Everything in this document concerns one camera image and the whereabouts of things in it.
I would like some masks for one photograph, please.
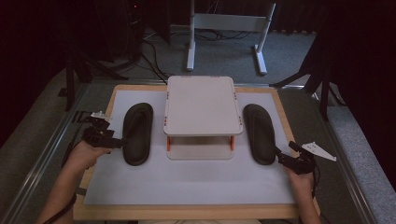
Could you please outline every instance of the table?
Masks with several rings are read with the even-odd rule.
[[[166,91],[165,86],[119,85],[113,91],[107,107],[111,114],[117,91]],[[235,88],[236,92],[269,92],[288,140],[293,140],[288,120],[274,89]],[[94,167],[87,170],[80,187],[86,189],[92,178]],[[234,204],[234,205],[87,205],[84,196],[78,195],[74,206],[75,220],[142,220],[142,219],[264,219],[296,218],[299,216],[295,204]]]

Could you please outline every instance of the white board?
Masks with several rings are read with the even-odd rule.
[[[169,77],[163,130],[169,136],[231,136],[243,130],[230,77]]]
[[[270,93],[237,93],[240,111],[247,104],[263,106],[270,114],[276,145],[290,154]],[[171,161],[166,156],[163,119],[164,91],[118,91],[109,129],[122,133],[126,111],[146,102],[154,109],[151,150],[140,166],[128,165],[121,149],[99,158],[85,204],[255,204],[294,203],[289,180],[277,160],[268,166],[255,162],[246,132],[235,137],[234,155],[227,161]]]

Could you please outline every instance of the cable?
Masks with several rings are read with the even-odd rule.
[[[315,198],[315,196],[316,196],[316,190],[317,190],[317,187],[318,187],[318,184],[319,184],[319,180],[320,180],[320,175],[321,175],[319,167],[316,166],[315,168],[318,170],[318,177],[317,177],[317,172],[315,172],[315,170],[314,170],[314,172],[313,172],[313,175],[314,175],[314,187],[312,189],[312,198]]]
[[[198,37],[198,39],[207,40],[207,41],[219,41],[219,40],[229,40],[229,39],[243,39],[243,38],[247,37],[250,34],[250,32],[241,31],[237,35],[226,36],[221,31],[210,30],[210,29],[199,29],[198,33],[211,33],[211,34],[215,35],[215,37],[207,37],[205,35],[195,34],[195,36]]]
[[[148,62],[148,64],[151,66],[151,68],[152,68],[151,71],[153,71],[155,73],[155,75],[157,75],[157,77],[159,77],[163,81],[163,83],[165,83],[165,85],[168,85],[168,83],[165,81],[165,79],[163,77],[161,77],[160,74],[155,70],[154,65],[149,61],[149,59],[143,53],[142,53],[142,56]]]
[[[154,50],[154,62],[155,62],[155,67],[157,68],[157,70],[165,77],[169,77],[167,74],[165,74],[161,69],[160,66],[158,65],[158,60],[157,60],[157,50],[155,49],[155,46],[153,44],[151,44],[150,42],[148,42],[147,40],[144,40],[143,43],[149,44],[152,49]]]
[[[152,39],[151,37],[158,35],[156,32],[151,33],[151,34],[145,34],[146,36],[143,37],[143,40],[149,40],[149,41],[163,41],[161,38],[158,39]],[[190,30],[188,31],[173,31],[170,32],[170,36],[177,36],[177,35],[190,35]]]
[[[313,197],[315,197],[315,190],[316,190],[316,188],[318,187],[318,183],[319,183],[319,180],[320,180],[320,169],[319,169],[318,166],[316,166],[316,168],[318,168],[318,177],[316,177],[316,174],[315,174],[315,172],[314,172],[314,189],[313,189],[313,191],[312,191],[312,196],[313,196]],[[332,223],[330,222],[330,220],[329,220],[326,216],[323,215],[322,212],[320,213],[320,216],[321,216],[328,224],[332,224]]]
[[[75,134],[73,135],[73,138],[72,138],[71,142],[70,142],[69,145],[67,146],[66,152],[64,153],[64,159],[63,159],[63,161],[62,161],[62,166],[61,166],[61,167],[64,167],[64,165],[65,165],[66,162],[67,162],[67,159],[68,159],[68,157],[69,157],[70,152],[73,150],[73,148],[74,148],[74,146],[75,146],[75,142],[76,142],[76,139],[77,139],[79,130],[80,130],[81,127],[82,127],[82,124],[85,123],[86,121],[88,121],[89,118],[90,118],[90,117],[86,117],[86,118],[85,118],[83,121],[81,121],[80,124],[78,125],[78,127],[77,127],[77,129],[76,129],[76,132],[75,132]],[[43,224],[51,224],[51,223],[53,223],[54,221],[58,220],[60,217],[62,217],[67,211],[69,211],[69,210],[73,207],[73,204],[76,202],[76,199],[77,199],[77,194],[75,193],[75,194],[73,195],[72,199],[70,200],[70,202],[69,202],[61,211],[59,211],[59,212],[58,212],[57,214],[55,214],[54,216],[50,217],[47,221],[43,222]]]

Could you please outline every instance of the gray floor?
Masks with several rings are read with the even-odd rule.
[[[268,69],[266,76],[257,72],[257,65],[252,55],[252,46],[257,44],[259,38],[259,35],[251,34],[240,40],[197,41],[195,67],[192,72],[185,70],[189,40],[186,35],[174,35],[171,46],[156,36],[149,38],[148,41],[155,45],[158,64],[166,73],[230,76],[236,84],[253,83],[257,85],[275,83],[297,72],[315,36],[269,34],[264,45],[264,57]],[[143,52],[153,61],[153,51],[149,45],[143,46]],[[18,216],[13,219],[17,220],[15,223],[32,223],[35,220],[51,188],[51,183],[59,171],[64,148],[76,128],[76,124],[72,124],[68,120],[73,117],[71,113],[75,110],[105,110],[110,93],[117,84],[140,83],[146,79],[159,80],[154,73],[140,66],[149,67],[146,62],[141,60],[139,66],[129,71],[120,71],[122,75],[130,78],[130,80],[122,82],[94,72],[96,74],[94,81],[86,87],[81,94],[80,102],[70,113],[64,112],[65,99],[57,97],[59,89],[65,86],[64,71],[51,81],[17,130],[0,150],[0,165],[1,170],[4,171],[0,172],[0,217],[9,216],[10,213],[7,213],[7,210],[11,207],[19,212]],[[306,77],[303,77],[292,84],[304,85],[305,81]],[[335,146],[337,145],[334,143],[332,135],[329,134],[332,130],[329,130],[329,124],[318,115],[317,101],[296,90],[283,90],[280,92],[280,97],[297,142],[316,141],[323,146],[328,146],[330,152],[336,153]],[[334,108],[344,110],[336,105]],[[56,143],[56,150],[50,154],[51,160],[48,168],[37,180],[25,182],[25,177],[35,166],[41,152],[52,147],[52,140],[58,137],[52,136],[52,134],[59,130],[59,123],[66,128],[66,132],[60,133],[62,140]],[[340,165],[323,159],[318,159],[318,163],[322,173],[318,189],[318,203],[322,213],[332,223],[363,223],[360,210],[356,208],[356,202],[350,195],[350,186],[346,184],[345,176],[340,171]],[[26,184],[32,185],[35,190],[24,200],[15,201],[14,199],[18,199],[16,196],[20,189]],[[13,202],[22,202],[23,207],[18,207]],[[265,220],[263,223],[283,222]]]

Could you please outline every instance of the human hand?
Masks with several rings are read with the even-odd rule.
[[[112,148],[92,147],[86,141],[80,141],[71,151],[64,165],[65,170],[75,175],[83,175],[84,171],[96,164],[96,160],[103,154],[109,153]]]
[[[296,200],[299,200],[302,197],[311,197],[312,189],[314,187],[313,173],[297,175],[290,168],[286,166],[283,168],[289,177],[291,188],[293,189]]]

